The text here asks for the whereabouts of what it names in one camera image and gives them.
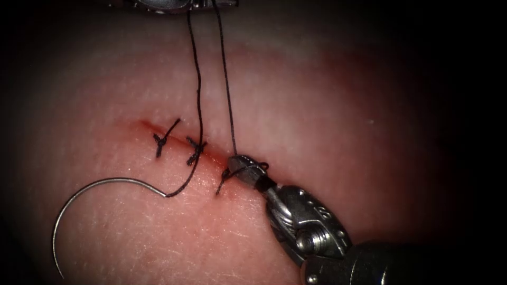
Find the skin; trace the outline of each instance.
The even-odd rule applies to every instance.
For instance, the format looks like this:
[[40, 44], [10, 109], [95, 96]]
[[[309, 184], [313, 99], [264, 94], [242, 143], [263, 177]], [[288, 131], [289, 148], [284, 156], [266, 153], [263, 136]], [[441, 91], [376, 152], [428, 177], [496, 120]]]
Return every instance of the skin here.
[[[459, 202], [438, 143], [446, 117], [420, 79], [429, 67], [346, 9], [277, 5], [222, 13], [238, 152], [311, 192], [354, 243], [451, 239]], [[7, 138], [18, 155], [3, 212], [37, 271], [71, 284], [298, 284], [261, 195], [235, 179], [214, 194], [232, 142], [208, 12], [192, 15], [208, 142], [193, 180], [168, 199], [128, 184], [77, 199], [57, 238], [60, 280], [50, 238], [65, 201], [114, 176], [175, 191], [194, 152], [185, 137], [199, 139], [185, 15], [79, 8], [34, 40], [37, 55], [21, 63], [26, 84], [8, 102], [19, 110]], [[177, 118], [155, 158], [153, 133]]]

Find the pink skin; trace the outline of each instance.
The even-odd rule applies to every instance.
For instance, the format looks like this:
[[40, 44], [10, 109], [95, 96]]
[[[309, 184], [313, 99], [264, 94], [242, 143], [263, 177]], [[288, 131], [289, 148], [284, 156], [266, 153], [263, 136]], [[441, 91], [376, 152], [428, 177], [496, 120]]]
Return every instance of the pink skin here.
[[[437, 180], [438, 118], [423, 116], [426, 101], [407, 100], [419, 86], [417, 69], [405, 67], [410, 53], [366, 25], [326, 24], [325, 14], [311, 26], [297, 10], [284, 18], [275, 16], [281, 8], [266, 9], [244, 3], [223, 14], [238, 152], [268, 162], [274, 180], [314, 194], [355, 243], [445, 235], [454, 212], [442, 206], [449, 192]], [[185, 16], [93, 16], [51, 42], [36, 64], [13, 135], [24, 151], [6, 211], [51, 282], [59, 279], [53, 223], [75, 191], [127, 176], [172, 192], [190, 172], [185, 137], [199, 139]], [[214, 15], [195, 14], [193, 27], [208, 142], [193, 180], [169, 199], [112, 184], [76, 200], [57, 238], [65, 282], [299, 283], [260, 194], [232, 179], [214, 195], [232, 154], [229, 115]], [[176, 118], [182, 122], [156, 159], [153, 132], [162, 136]]]

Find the black suture thread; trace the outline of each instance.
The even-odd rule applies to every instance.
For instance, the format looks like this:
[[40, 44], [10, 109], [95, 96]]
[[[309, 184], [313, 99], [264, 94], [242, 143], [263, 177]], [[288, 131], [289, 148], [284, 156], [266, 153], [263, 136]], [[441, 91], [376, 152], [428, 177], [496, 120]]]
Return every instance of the black suture thread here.
[[174, 122], [174, 124], [169, 128], [169, 130], [165, 133], [165, 136], [163, 138], [160, 138], [157, 134], [153, 134], [153, 138], [155, 139], [155, 141], [157, 142], [157, 154], [156, 154], [156, 157], [159, 158], [161, 155], [162, 155], [162, 147], [165, 145], [165, 143], [167, 142], [167, 137], [169, 136], [169, 134], [171, 133], [171, 131], [174, 129], [174, 127], [176, 127], [176, 125], [181, 121], [180, 118], [178, 118], [176, 120], [176, 122]]
[[204, 151], [204, 147], [208, 144], [206, 141], [202, 145], [198, 145], [191, 137], [187, 137], [186, 140], [194, 147], [194, 154], [188, 158], [186, 164], [191, 166], [192, 163], [197, 159], [197, 155], [200, 155]]
[[218, 195], [220, 193], [220, 189], [222, 188], [223, 186], [223, 183], [226, 181], [226, 180], [229, 180], [230, 178], [232, 178], [233, 176], [236, 176], [237, 174], [245, 171], [245, 170], [248, 170], [250, 168], [254, 168], [254, 167], [257, 167], [257, 166], [260, 166], [262, 168], [264, 168], [264, 170], [268, 170], [269, 168], [269, 164], [268, 163], [264, 163], [264, 162], [260, 162], [260, 163], [254, 163], [254, 164], [251, 164], [251, 165], [247, 165], [247, 166], [243, 166], [241, 167], [240, 169], [237, 169], [235, 172], [231, 173], [231, 171], [226, 168], [223, 172], [222, 172], [222, 180], [220, 181], [220, 184], [218, 185], [218, 188], [217, 188], [217, 191], [215, 192], [215, 195]]
[[[197, 85], [197, 113], [199, 115], [199, 127], [200, 127], [200, 130], [199, 130], [199, 146], [201, 146], [201, 148], [202, 148], [203, 146], [202, 146], [202, 114], [201, 114], [201, 70], [199, 69], [199, 62], [197, 60], [197, 48], [195, 47], [194, 33], [192, 31], [192, 22], [190, 21], [190, 12], [191, 11], [188, 11], [186, 13], [186, 20], [187, 20], [187, 22], [189, 24], [190, 39], [192, 41], [192, 50], [193, 50], [193, 53], [194, 53], [195, 69], [197, 71], [197, 81], [198, 81], [198, 85]], [[195, 172], [195, 169], [197, 168], [197, 164], [199, 163], [199, 158], [201, 157], [201, 152], [198, 151], [198, 149], [196, 149], [194, 155], [195, 155], [194, 167], [192, 167], [192, 171], [190, 171], [189, 177], [186, 179], [185, 183], [183, 183], [180, 186], [180, 188], [178, 188], [178, 190], [176, 190], [176, 191], [174, 191], [172, 193], [166, 194], [165, 196], [167, 198], [178, 195], [189, 184], [190, 180], [194, 176], [194, 172]]]
[[234, 150], [234, 155], [238, 155], [238, 151], [236, 150], [236, 139], [234, 137], [234, 121], [232, 119], [232, 107], [231, 107], [231, 93], [229, 91], [229, 78], [227, 76], [227, 65], [226, 65], [226, 52], [223, 47], [223, 29], [222, 29], [222, 19], [220, 17], [220, 11], [217, 7], [217, 2], [215, 0], [211, 1], [213, 3], [213, 8], [217, 15], [218, 20], [218, 29], [220, 30], [220, 45], [222, 47], [222, 63], [223, 63], [223, 73], [226, 78], [226, 91], [227, 91], [227, 104], [229, 104], [229, 118], [231, 121], [231, 137], [232, 137], [232, 149]]

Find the stitch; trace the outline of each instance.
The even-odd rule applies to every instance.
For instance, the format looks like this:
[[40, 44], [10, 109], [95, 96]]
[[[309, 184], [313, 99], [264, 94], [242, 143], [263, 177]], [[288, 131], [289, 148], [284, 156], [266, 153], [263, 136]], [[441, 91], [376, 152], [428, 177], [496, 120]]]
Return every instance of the stitch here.
[[156, 157], [159, 158], [160, 155], [162, 155], [162, 147], [165, 145], [165, 143], [167, 142], [167, 137], [169, 136], [169, 133], [171, 133], [171, 131], [174, 129], [174, 127], [176, 127], [176, 125], [181, 121], [180, 118], [178, 118], [176, 120], [176, 122], [174, 122], [174, 124], [171, 126], [171, 128], [169, 128], [169, 130], [165, 133], [165, 136], [163, 138], [160, 138], [157, 134], [153, 134], [153, 138], [155, 139], [155, 141], [157, 142], [157, 153], [156, 153]]

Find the surgical suture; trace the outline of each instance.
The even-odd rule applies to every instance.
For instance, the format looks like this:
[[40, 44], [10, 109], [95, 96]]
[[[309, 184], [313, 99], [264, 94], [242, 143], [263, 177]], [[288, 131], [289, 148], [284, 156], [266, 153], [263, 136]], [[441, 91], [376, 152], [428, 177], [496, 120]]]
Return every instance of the surgical suture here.
[[174, 124], [169, 128], [169, 130], [165, 133], [165, 136], [163, 138], [160, 138], [157, 134], [153, 134], [153, 138], [155, 139], [155, 141], [157, 142], [157, 154], [156, 154], [156, 157], [159, 158], [160, 155], [162, 155], [162, 147], [165, 145], [165, 143], [167, 142], [167, 137], [169, 136], [169, 134], [171, 133], [171, 131], [174, 129], [174, 127], [176, 127], [176, 125], [181, 121], [180, 118], [178, 118], [176, 120], [176, 122], [174, 122]]

